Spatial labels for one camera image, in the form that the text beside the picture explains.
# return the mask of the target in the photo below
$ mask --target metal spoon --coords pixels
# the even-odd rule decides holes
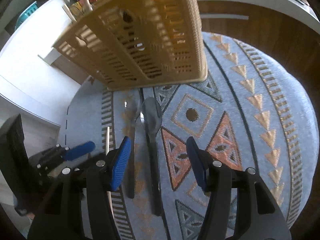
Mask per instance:
[[[162,111],[155,98],[146,98],[141,106],[140,120],[146,130],[149,149],[152,195],[154,200],[154,214],[161,216],[163,212],[161,200],[160,171],[158,160],[158,144],[156,135],[162,124]]]
[[[140,114],[140,98],[130,98],[124,101],[124,112],[130,121],[131,152],[128,161],[128,184],[127,194],[129,198],[134,198],[135,175],[134,175],[134,135],[136,129],[136,120]]]

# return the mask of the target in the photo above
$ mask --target tan basket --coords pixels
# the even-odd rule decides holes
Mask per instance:
[[[100,0],[53,46],[109,90],[207,77],[197,0]]]

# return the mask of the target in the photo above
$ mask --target teal basket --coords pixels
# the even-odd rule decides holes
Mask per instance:
[[[37,2],[33,2],[27,9],[25,9],[19,16],[14,30],[18,29],[19,26],[36,10],[38,9]]]

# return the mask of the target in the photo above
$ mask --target red triangle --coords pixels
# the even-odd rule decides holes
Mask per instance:
[[[238,144],[227,112],[223,113],[206,151],[230,168],[242,171]]]
[[[191,168],[184,142],[166,129],[161,129],[171,186],[176,190]]]

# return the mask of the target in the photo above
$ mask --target round table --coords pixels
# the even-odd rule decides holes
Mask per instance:
[[[291,226],[306,204],[315,171],[319,134],[311,102],[301,84],[271,57],[230,37],[203,33],[208,63],[205,82],[109,92],[88,78],[73,98],[60,129],[62,146],[93,141],[92,154],[110,150],[129,134],[125,100],[155,97],[163,122],[157,134],[165,216],[151,212],[151,179],[146,134],[140,120],[135,131],[135,198],[123,185],[112,192],[114,218],[122,239],[195,239],[209,198],[197,185],[186,157],[193,136],[233,169],[259,171]],[[83,156],[62,167],[75,168]],[[232,192],[227,236],[236,220]],[[90,237],[83,211],[85,233]]]

